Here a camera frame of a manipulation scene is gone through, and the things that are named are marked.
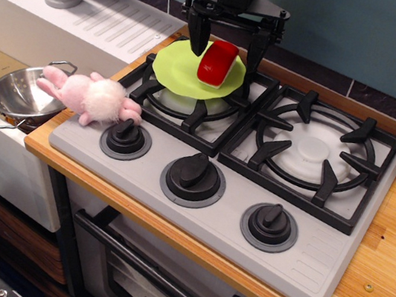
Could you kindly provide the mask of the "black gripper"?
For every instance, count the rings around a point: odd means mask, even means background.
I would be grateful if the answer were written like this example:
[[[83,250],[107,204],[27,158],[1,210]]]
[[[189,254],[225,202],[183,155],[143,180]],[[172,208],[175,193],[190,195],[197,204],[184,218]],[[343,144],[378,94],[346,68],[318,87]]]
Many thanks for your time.
[[[182,13],[188,19],[191,50],[198,57],[207,47],[211,23],[254,33],[246,55],[245,96],[270,40],[279,43],[283,39],[284,25],[291,16],[270,0],[185,0]]]

